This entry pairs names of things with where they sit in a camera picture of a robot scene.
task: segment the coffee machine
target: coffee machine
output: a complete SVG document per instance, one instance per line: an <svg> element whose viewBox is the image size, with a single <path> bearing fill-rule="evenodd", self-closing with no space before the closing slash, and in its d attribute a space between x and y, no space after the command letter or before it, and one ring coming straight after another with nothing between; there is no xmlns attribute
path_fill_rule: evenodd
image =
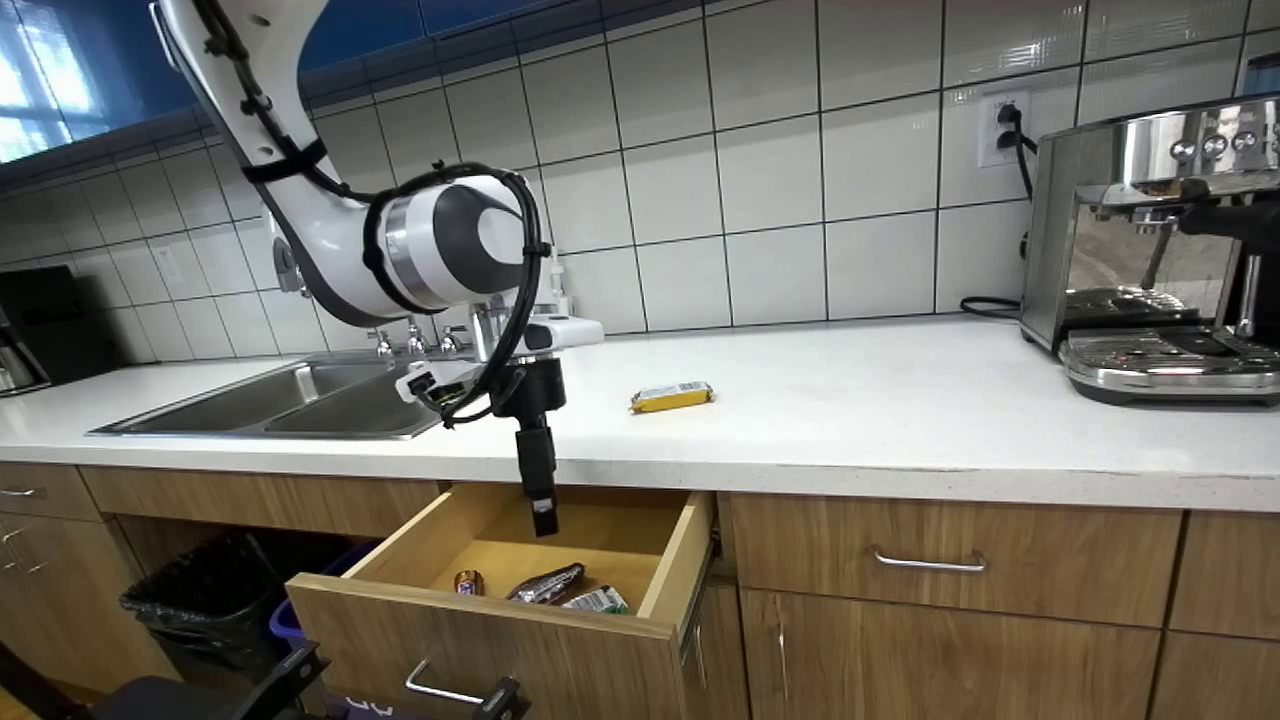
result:
<svg viewBox="0 0 1280 720"><path fill-rule="evenodd" d="M1280 95L1038 144L1024 335L1102 398L1280 398Z"/></svg>

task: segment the kitchen counter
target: kitchen counter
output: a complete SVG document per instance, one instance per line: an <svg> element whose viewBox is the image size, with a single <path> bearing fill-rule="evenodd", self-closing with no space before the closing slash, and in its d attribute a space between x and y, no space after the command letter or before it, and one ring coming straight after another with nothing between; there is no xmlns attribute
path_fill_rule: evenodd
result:
<svg viewBox="0 0 1280 720"><path fill-rule="evenodd" d="M512 419L417 440L195 440L92 426L277 367L126 367L0 398L0 459L515 479ZM1280 513L1280 407L1116 407L993 318L611 340L562 356L561 483ZM717 402L630 415L652 382Z"/></svg>

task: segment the yellow object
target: yellow object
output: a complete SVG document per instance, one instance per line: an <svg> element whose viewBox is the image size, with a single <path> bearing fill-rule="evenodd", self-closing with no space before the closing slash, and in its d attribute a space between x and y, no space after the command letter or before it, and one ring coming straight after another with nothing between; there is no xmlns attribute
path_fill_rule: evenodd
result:
<svg viewBox="0 0 1280 720"><path fill-rule="evenodd" d="M672 410L672 407L691 407L712 398L717 398L712 382L643 388L630 395L630 415Z"/></svg>

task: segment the power outlet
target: power outlet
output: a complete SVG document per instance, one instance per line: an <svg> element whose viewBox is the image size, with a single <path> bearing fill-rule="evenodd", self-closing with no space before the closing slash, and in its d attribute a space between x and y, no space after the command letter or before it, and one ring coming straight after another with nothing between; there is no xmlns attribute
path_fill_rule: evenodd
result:
<svg viewBox="0 0 1280 720"><path fill-rule="evenodd" d="M1029 123L1029 108L1031 108L1031 92L1009 92L1009 95L984 95L979 108L977 108L977 167L995 167L995 164L1009 164L1012 151L1001 148L1001 132L1002 123L995 120L1002 102L1016 102L1024 113L1024 123Z"/></svg>

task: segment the stainless steel sink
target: stainless steel sink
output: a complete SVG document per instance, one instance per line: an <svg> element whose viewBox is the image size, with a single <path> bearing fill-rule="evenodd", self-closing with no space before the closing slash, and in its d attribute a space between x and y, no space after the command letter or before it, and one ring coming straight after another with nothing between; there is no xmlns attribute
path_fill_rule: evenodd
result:
<svg viewBox="0 0 1280 720"><path fill-rule="evenodd" d="M264 440L385 440L435 423L397 395L375 356L313 356L286 367L114 419L106 437L264 437Z"/></svg>

